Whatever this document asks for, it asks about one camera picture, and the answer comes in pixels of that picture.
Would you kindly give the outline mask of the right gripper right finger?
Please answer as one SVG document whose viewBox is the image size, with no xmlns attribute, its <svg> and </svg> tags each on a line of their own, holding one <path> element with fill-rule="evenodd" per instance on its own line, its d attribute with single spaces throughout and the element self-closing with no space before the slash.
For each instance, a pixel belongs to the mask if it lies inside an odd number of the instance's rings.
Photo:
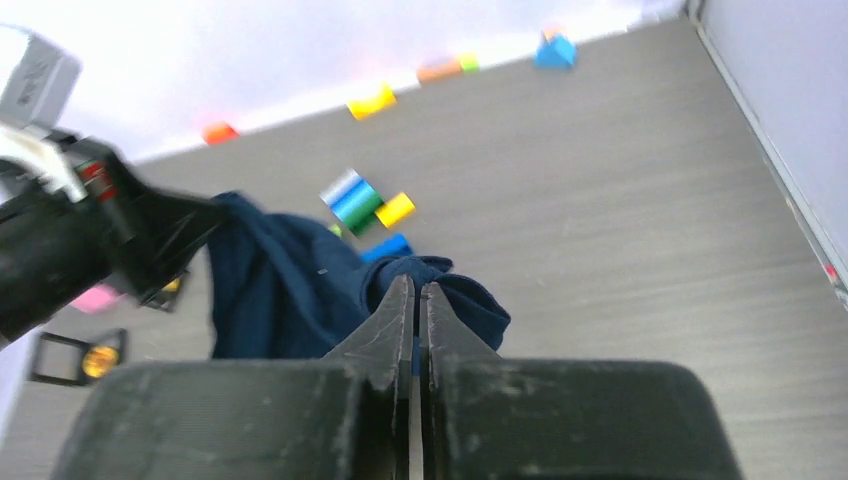
<svg viewBox="0 0 848 480">
<path fill-rule="evenodd" d="M 448 419 L 455 371 L 467 361 L 497 360 L 499 355 L 460 320 L 435 282 L 421 291 L 419 339 L 424 477 L 448 479 L 456 442 Z"/>
</svg>

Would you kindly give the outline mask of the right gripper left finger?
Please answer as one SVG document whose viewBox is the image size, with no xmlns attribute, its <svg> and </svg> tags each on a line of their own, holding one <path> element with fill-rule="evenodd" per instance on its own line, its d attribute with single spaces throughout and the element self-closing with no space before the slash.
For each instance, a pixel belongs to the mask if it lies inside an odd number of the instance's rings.
<svg viewBox="0 0 848 480">
<path fill-rule="evenodd" d="M 334 439 L 343 479 L 407 479 L 415 286 L 395 278 L 377 310 L 325 356 L 351 389 Z"/>
</svg>

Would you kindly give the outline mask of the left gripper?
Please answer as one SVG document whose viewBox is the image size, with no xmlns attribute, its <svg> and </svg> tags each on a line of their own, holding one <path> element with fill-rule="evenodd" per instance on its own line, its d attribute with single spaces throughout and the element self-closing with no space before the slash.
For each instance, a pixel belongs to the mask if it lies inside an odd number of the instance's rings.
<svg viewBox="0 0 848 480">
<path fill-rule="evenodd" d="M 39 157 L 1 149 L 1 342 L 46 323 L 101 283 L 140 305 L 166 288 L 226 221 L 213 200 L 149 185 L 108 145 L 61 130 Z"/>
</svg>

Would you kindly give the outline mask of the navy blue t-shirt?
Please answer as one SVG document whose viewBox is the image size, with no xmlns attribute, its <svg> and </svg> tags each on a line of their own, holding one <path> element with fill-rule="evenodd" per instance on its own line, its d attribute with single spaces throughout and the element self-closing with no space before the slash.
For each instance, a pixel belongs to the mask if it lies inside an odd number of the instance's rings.
<svg viewBox="0 0 848 480">
<path fill-rule="evenodd" d="M 265 213 L 247 197 L 215 198 L 228 221 L 208 240 L 214 359 L 320 358 L 372 315 L 391 282 L 435 282 L 459 319 L 498 349 L 511 322 L 479 282 L 440 256 L 363 261 L 350 245 L 307 217 Z"/>
</svg>

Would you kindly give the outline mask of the pink metronome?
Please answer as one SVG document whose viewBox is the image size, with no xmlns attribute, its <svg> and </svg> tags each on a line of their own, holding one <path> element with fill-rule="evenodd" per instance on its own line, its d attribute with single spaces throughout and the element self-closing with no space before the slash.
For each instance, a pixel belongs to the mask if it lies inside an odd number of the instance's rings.
<svg viewBox="0 0 848 480">
<path fill-rule="evenodd" d="M 101 284 L 94 286 L 70 302 L 76 310 L 86 314 L 96 314 L 113 307 L 122 294 L 110 287 Z"/>
</svg>

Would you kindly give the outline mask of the blue long block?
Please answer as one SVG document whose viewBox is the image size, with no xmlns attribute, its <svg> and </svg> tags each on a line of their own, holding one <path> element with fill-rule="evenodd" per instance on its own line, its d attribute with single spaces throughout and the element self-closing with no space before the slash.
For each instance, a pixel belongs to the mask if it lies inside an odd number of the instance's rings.
<svg viewBox="0 0 848 480">
<path fill-rule="evenodd" d="M 407 238 L 403 234 L 397 233 L 364 253 L 361 253 L 360 258 L 363 262 L 373 262 L 384 257 L 404 257 L 412 255 L 414 255 L 414 251 Z"/>
</svg>

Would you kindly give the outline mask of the yellow small block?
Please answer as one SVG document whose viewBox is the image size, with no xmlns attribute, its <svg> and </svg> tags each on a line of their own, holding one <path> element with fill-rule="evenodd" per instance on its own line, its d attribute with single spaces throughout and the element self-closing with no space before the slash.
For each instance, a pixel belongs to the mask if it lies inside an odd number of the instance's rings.
<svg viewBox="0 0 848 480">
<path fill-rule="evenodd" d="M 375 215 L 385 228 L 392 229 L 415 211 L 416 206 L 410 197 L 400 192 L 378 207 Z"/>
</svg>

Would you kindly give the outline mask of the grey blue green block stack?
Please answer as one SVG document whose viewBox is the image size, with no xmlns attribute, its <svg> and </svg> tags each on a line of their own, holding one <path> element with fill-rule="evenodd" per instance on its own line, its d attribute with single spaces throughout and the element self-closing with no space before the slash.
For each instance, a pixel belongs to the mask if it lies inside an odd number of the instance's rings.
<svg viewBox="0 0 848 480">
<path fill-rule="evenodd" d="M 347 169 L 319 196 L 337 220 L 356 236 L 376 221 L 376 210 L 385 203 L 371 184 L 353 169 Z"/>
</svg>

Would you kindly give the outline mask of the yellow arch block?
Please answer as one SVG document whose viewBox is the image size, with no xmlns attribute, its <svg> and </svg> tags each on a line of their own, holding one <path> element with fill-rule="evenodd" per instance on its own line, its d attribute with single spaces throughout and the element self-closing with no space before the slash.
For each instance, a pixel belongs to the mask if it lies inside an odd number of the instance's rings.
<svg viewBox="0 0 848 480">
<path fill-rule="evenodd" d="M 396 102 L 392 87 L 383 84 L 371 96 L 349 101 L 347 108 L 354 119 L 363 120 L 395 105 Z"/>
</svg>

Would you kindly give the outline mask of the tan flat block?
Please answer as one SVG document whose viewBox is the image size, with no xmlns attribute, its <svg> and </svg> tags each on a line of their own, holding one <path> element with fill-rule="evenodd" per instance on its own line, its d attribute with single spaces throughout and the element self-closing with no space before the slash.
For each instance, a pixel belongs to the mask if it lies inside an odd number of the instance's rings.
<svg viewBox="0 0 848 480">
<path fill-rule="evenodd" d="M 459 60 L 442 60 L 419 67 L 416 70 L 416 79 L 421 85 L 424 85 L 446 79 L 451 76 L 460 75 L 463 72 L 464 69 L 462 63 Z"/>
</svg>

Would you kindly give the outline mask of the small green block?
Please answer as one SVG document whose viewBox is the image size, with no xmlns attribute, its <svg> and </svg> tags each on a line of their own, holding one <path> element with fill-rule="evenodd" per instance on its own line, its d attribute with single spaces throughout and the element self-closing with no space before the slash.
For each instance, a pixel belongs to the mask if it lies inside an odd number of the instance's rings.
<svg viewBox="0 0 848 480">
<path fill-rule="evenodd" d="M 475 54 L 460 55 L 457 57 L 457 61 L 463 73 L 475 72 L 480 69 L 479 61 Z"/>
</svg>

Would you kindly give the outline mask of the blue triangle block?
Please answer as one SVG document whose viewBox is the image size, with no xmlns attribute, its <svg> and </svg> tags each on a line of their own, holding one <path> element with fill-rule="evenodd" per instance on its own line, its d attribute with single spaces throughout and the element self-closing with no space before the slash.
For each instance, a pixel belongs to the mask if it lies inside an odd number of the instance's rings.
<svg viewBox="0 0 848 480">
<path fill-rule="evenodd" d="M 538 48 L 534 66 L 540 69 L 571 69 L 577 61 L 577 47 L 562 34 L 546 39 Z"/>
</svg>

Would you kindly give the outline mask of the black frame stand near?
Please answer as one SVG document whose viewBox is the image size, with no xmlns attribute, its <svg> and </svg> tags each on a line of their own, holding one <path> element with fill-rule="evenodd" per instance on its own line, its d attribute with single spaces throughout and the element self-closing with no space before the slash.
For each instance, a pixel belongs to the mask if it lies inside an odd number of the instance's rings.
<svg viewBox="0 0 848 480">
<path fill-rule="evenodd" d="M 43 350 L 49 343 L 68 346 L 77 351 L 76 358 L 71 363 L 74 367 L 71 377 L 63 378 L 39 371 Z M 125 328 L 108 330 L 93 340 L 80 340 L 42 331 L 35 342 L 28 380 L 63 387 L 92 385 L 127 361 L 128 346 L 129 331 Z"/>
</svg>

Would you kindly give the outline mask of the black frame stand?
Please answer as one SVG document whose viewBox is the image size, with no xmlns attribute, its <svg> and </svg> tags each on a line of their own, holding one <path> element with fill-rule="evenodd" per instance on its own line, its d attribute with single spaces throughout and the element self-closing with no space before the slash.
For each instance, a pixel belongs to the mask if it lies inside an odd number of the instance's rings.
<svg viewBox="0 0 848 480">
<path fill-rule="evenodd" d="M 183 289 L 188 284 L 190 277 L 191 272 L 188 269 L 184 269 L 158 292 L 140 300 L 139 305 L 166 313 L 173 313 L 180 302 Z"/>
<path fill-rule="evenodd" d="M 39 371 L 43 350 L 49 343 L 68 346 L 77 351 L 76 358 L 71 363 L 74 367 L 71 377 L 63 378 Z M 35 342 L 28 380 L 63 387 L 92 385 L 127 361 L 128 346 L 129 331 L 125 328 L 108 330 L 93 340 L 80 340 L 42 331 Z"/>
</svg>

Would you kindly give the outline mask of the black frame stand far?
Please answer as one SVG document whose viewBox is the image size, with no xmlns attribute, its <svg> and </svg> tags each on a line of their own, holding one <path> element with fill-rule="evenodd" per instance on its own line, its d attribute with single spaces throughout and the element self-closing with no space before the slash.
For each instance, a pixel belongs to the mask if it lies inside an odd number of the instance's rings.
<svg viewBox="0 0 848 480">
<path fill-rule="evenodd" d="M 191 272 L 188 269 L 184 269 L 158 292 L 140 300 L 139 305 L 166 313 L 173 313 L 180 302 L 183 289 L 188 284 L 190 277 Z"/>
</svg>

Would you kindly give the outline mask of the red block at wall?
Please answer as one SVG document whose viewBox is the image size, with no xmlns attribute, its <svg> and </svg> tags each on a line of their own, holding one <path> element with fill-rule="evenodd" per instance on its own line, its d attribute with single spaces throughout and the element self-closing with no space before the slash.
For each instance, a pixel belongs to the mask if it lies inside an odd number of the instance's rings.
<svg viewBox="0 0 848 480">
<path fill-rule="evenodd" d="M 216 122 L 202 130 L 202 138 L 207 145 L 217 145 L 239 137 L 239 132 L 227 122 Z"/>
</svg>

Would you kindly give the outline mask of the small orange block at wall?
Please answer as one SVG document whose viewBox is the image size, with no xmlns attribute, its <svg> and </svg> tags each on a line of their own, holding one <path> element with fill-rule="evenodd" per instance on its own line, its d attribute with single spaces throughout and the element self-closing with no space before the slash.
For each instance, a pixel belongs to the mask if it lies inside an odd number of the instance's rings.
<svg viewBox="0 0 848 480">
<path fill-rule="evenodd" d="M 557 36 L 564 36 L 564 29 L 559 26 L 547 27 L 542 30 L 542 36 L 545 41 L 551 41 Z"/>
</svg>

